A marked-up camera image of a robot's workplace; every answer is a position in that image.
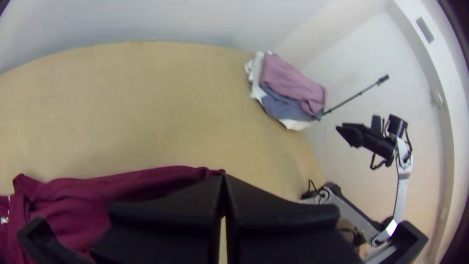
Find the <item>black plastic part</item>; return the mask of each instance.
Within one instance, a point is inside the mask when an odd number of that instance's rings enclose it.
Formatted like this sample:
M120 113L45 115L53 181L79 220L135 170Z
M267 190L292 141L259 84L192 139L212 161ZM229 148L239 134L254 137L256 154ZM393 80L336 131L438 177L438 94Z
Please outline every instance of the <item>black plastic part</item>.
M394 158L396 143L364 124L343 123L341 127L337 126L336 130L351 147L364 147L386 160Z
M397 250L381 264L413 263L428 242L428 238L408 221L397 225L391 243Z
M109 207L111 229L92 251L97 263L218 263L223 178L172 195Z
M377 84L380 85L380 84L384 83L384 82L387 81L387 80L389 80L389 75L386 74L385 76L381 77L381 78L378 80Z
M381 117L379 115L373 115L371 118L371 130L375 133L382 134L383 128L381 127Z
M28 255L39 264L93 264L60 244L44 219L34 219L16 234Z
M328 187L350 203L340 187ZM109 214L112 227L91 252L97 264L216 264L223 215L229 264L362 263L335 228L337 207L286 201L232 176L154 201L115 203ZM45 220L32 221L17 236L37 263L92 264L61 245ZM404 222L392 242L398 251L383 263L411 262L427 238Z
M229 264L362 262L335 228L336 206L298 204L225 179Z
M387 131L390 134L394 134L398 138L402 138L404 131L407 129L407 126L407 122L403 119L392 114L389 115L389 127L387 128Z

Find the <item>pink towel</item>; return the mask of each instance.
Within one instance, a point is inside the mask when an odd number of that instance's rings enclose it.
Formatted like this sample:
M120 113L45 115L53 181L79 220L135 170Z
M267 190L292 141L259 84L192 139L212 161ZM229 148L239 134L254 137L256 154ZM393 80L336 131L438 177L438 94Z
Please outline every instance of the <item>pink towel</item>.
M260 75L260 84L301 101L301 109L315 115L324 108L326 90L306 78L299 70L275 55L266 54Z

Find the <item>folded cloth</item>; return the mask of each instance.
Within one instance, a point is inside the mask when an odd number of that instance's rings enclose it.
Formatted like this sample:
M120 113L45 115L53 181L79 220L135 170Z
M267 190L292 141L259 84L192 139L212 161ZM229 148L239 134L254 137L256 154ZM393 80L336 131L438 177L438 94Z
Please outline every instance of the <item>folded cloth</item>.
M321 112L324 108L325 88L306 78L278 56L265 54L260 84L287 97L300 100L301 109L311 115Z
M292 119L297 121L314 121L313 115L301 109L301 101L277 93L268 86L260 85L268 95L262 98L262 106L268 116L275 119Z
M58 241L91 259L89 251L110 228L107 207L114 201L155 199L183 189L224 170L171 166L112 176L61 178L43 183L20 174L13 179L15 194L0 197L0 260L34 264L16 233L35 218L46 219Z

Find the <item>pile of clothes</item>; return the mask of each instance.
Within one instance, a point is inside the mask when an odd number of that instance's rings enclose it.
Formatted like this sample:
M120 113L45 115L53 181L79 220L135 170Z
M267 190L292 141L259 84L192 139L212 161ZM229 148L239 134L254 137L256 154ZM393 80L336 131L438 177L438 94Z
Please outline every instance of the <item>pile of clothes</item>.
M326 90L271 52L257 52L245 64L250 97L287 129L302 130L324 113Z

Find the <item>white wall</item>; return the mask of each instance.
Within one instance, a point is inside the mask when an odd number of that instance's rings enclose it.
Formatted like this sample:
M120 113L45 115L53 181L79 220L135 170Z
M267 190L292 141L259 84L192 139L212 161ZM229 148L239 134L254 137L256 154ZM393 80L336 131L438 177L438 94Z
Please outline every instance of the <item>white wall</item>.
M331 0L11 0L0 17L0 72L58 51L126 40L277 46Z
M327 180L373 219L392 213L395 166L369 169L371 152L352 149L335 131L342 122L370 125L371 116L392 113L409 122L414 148L405 216L429 238L439 205L442 145L437 107L410 45L387 13L379 14L313 60L306 76L328 88L328 106L355 94L386 73L390 80L316 122L307 130ZM416 263L423 263L428 246Z
M439 263L454 236L468 195L468 111L465 97L467 69L448 21L436 3L425 0L394 0L388 12L412 46L434 93L445 105L438 111L444 146L444 175L440 191L439 218L430 260ZM422 17L435 40L428 43L416 25Z
M303 68L341 38L385 10L390 0L333 0L295 29L275 51Z

